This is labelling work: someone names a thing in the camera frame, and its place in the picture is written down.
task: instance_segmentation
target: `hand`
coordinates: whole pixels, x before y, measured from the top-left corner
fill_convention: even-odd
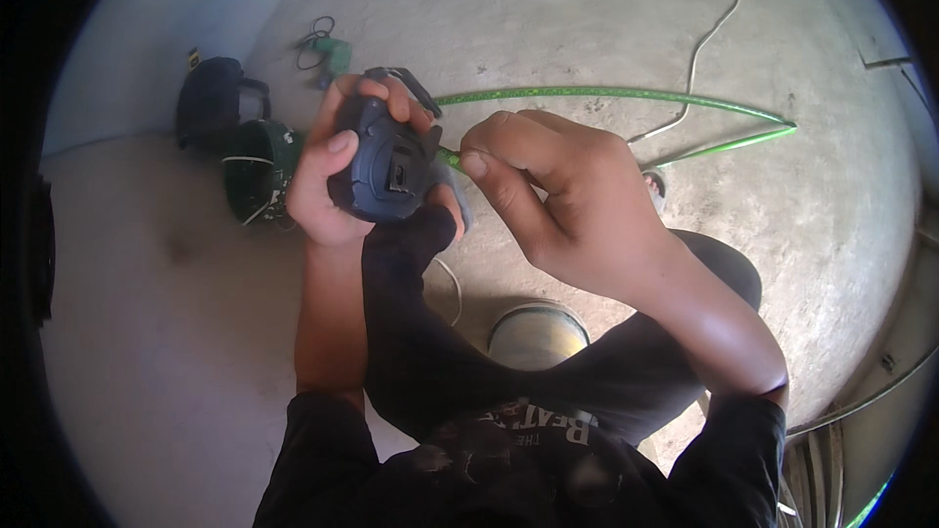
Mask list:
[[[430,129],[433,115],[407,95],[407,88],[388,77],[381,82],[359,81],[360,76],[336,78],[323,97],[313,126],[300,154],[297,171],[288,188],[288,213],[308,237],[322,246],[338,246],[361,240],[374,224],[363,222],[333,204],[326,180],[346,168],[358,151],[355,131],[335,135],[336,114],[349,96],[376,96],[388,103],[399,123],[410,123],[419,135]]]
[[[618,135],[540,110],[497,112],[461,150],[460,165],[525,257],[567,284],[641,309],[683,247]],[[532,184],[547,192],[544,202]]]

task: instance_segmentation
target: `sleeve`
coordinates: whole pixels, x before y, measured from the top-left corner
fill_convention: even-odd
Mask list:
[[[253,525],[323,525],[341,518],[344,504],[379,466],[361,412],[338,397],[299,394],[288,405],[284,444]]]
[[[669,483],[708,525],[776,526],[786,415],[761,397],[714,403]]]

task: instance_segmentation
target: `green measuring tape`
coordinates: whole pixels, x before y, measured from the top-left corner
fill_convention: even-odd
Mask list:
[[[737,112],[740,114],[745,114],[751,117],[756,117],[758,119],[764,119],[767,121],[772,121],[774,123],[779,123],[783,125],[783,128],[777,129],[775,131],[770,131],[768,133],[760,133],[759,135],[745,136],[744,138],[736,139],[729,143],[722,143],[721,145],[715,145],[713,147],[708,147],[706,149],[699,150],[697,152],[691,152],[690,154],[679,155],[675,158],[665,159],[658,161],[653,165],[657,168],[663,168],[670,164],[675,163],[676,161],[681,161],[683,159],[690,159],[691,157],[700,157],[701,155],[716,154],[717,152],[725,152],[731,149],[738,149],[740,147],[745,147],[747,145],[753,145],[755,143],[762,143],[763,141],[769,141],[775,139],[782,135],[790,135],[795,133],[795,123],[788,121],[782,118],[779,115],[773,114],[772,112],[766,112],[765,110],[755,109],[753,107],[747,107],[744,105],[738,105],[733,102],[728,102],[726,100],[717,100],[715,98],[707,98],[705,96],[695,96],[693,94],[683,94],[679,92],[665,92],[657,89],[643,89],[643,88],[606,88],[603,86],[550,86],[547,88],[509,88],[509,89],[492,89],[479,92],[466,92],[464,94],[454,94],[452,96],[441,96],[440,98],[435,98],[434,102],[437,103],[439,107],[446,107],[449,105],[459,105],[467,102],[482,102],[486,100],[502,100],[505,98],[527,98],[532,96],[610,96],[614,98],[644,98],[647,100],[660,100],[666,102],[677,102],[685,105],[697,105],[699,107],[709,107],[711,109],[727,110],[729,112]],[[437,151],[438,158],[449,165],[451,168],[454,168],[458,171],[463,171],[460,169],[460,157],[457,152],[451,151],[446,147],[440,147]]]

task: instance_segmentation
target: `green bucket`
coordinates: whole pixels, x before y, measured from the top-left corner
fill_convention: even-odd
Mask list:
[[[276,121],[248,121],[225,140],[225,195],[242,225],[288,213],[287,191],[305,135]]]

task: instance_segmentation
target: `concrete floor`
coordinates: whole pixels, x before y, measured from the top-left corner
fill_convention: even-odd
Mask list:
[[[294,69],[290,45],[321,15],[352,42],[354,70],[402,65],[433,94],[568,84],[680,90],[694,43],[731,1],[283,0],[245,67],[270,85],[274,118],[296,128],[308,125],[319,94],[311,74]],[[864,71],[837,2],[742,0],[701,54],[696,91],[779,112],[799,130],[665,170],[666,224],[732,244],[760,271],[760,312],[790,364],[791,425],[828,405],[864,355],[898,285],[917,204],[894,88]],[[445,111],[443,142],[456,146],[499,108],[535,106],[621,135],[678,109],[604,98],[462,105]],[[635,152],[651,160],[760,128],[693,110]],[[167,135],[86,146],[47,159],[43,171],[53,182],[59,264],[42,340],[56,408],[92,485],[122,524],[246,525],[293,391],[299,233],[242,229],[227,214],[218,169]],[[442,259],[463,286],[457,329],[470,340],[479,345],[519,299],[568,304],[593,337],[631,313],[526,264],[481,193],[464,184],[476,227]],[[426,277],[429,301],[449,318],[449,277],[437,266]],[[692,406],[653,437],[664,470],[701,423]],[[373,430],[383,455],[408,445]]]

